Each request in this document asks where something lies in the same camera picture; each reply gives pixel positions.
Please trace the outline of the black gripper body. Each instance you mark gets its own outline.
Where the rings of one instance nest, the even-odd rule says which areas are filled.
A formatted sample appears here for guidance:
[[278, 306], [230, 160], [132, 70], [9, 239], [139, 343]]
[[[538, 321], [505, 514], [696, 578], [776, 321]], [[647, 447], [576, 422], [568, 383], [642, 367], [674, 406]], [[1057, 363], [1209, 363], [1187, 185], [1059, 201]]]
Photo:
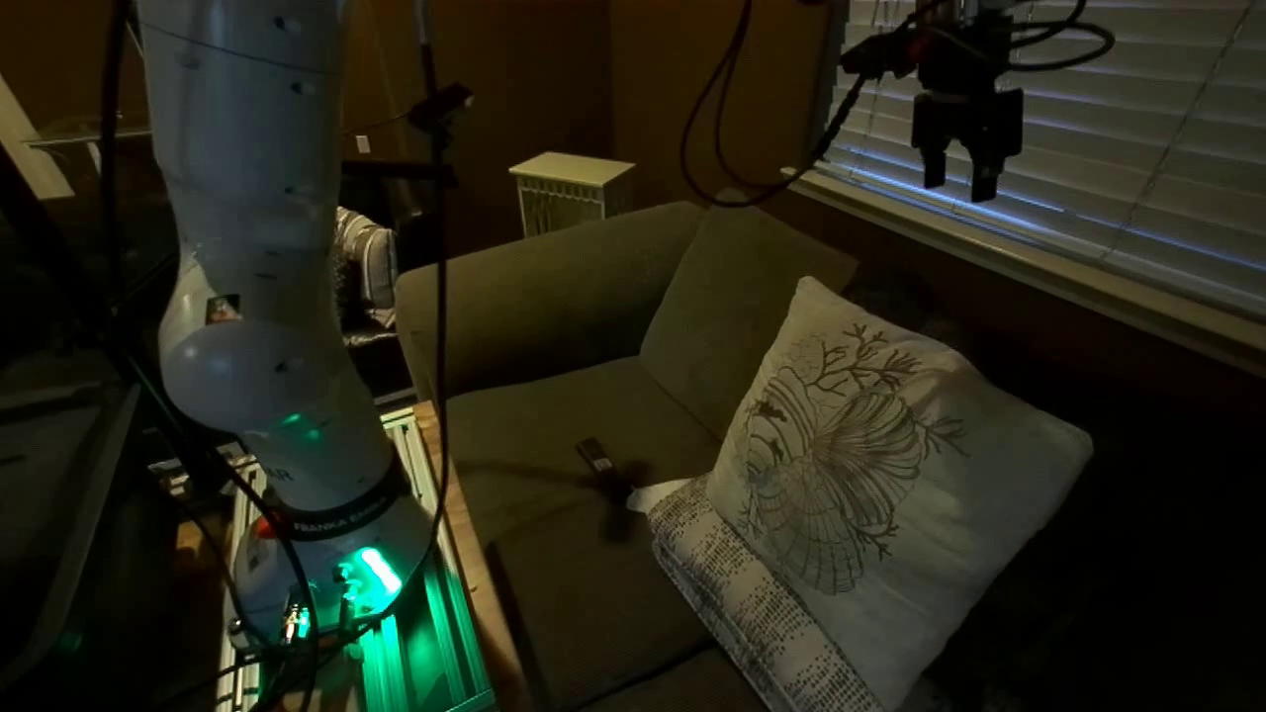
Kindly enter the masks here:
[[978, 139], [991, 139], [1014, 160], [1026, 136], [1026, 96], [998, 87], [1010, 70], [1010, 0], [924, 0], [914, 30], [921, 91], [911, 144], [948, 136], [948, 146], [972, 152]]

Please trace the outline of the green lit robot base table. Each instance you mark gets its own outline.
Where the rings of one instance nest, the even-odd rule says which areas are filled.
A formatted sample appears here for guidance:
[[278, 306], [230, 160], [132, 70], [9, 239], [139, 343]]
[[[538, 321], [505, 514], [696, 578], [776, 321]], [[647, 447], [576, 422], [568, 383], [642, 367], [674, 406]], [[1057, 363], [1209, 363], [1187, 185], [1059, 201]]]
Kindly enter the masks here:
[[431, 402], [379, 417], [408, 475], [418, 530], [345, 535], [327, 547], [273, 530], [267, 475], [244, 477], [230, 514], [225, 634], [215, 712], [494, 712], [499, 596], [467, 520]]

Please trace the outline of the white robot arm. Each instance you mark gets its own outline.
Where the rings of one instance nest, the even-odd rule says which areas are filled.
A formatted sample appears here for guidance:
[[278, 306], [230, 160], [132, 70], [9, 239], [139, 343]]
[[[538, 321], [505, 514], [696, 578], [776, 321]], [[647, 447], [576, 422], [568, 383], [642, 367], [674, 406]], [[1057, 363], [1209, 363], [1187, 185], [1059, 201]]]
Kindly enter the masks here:
[[265, 466], [267, 525], [233, 558], [265, 642], [325, 628], [345, 567], [379, 558], [395, 596], [427, 553], [427, 509], [335, 330], [345, 19], [348, 0], [139, 0], [176, 224], [162, 388]]

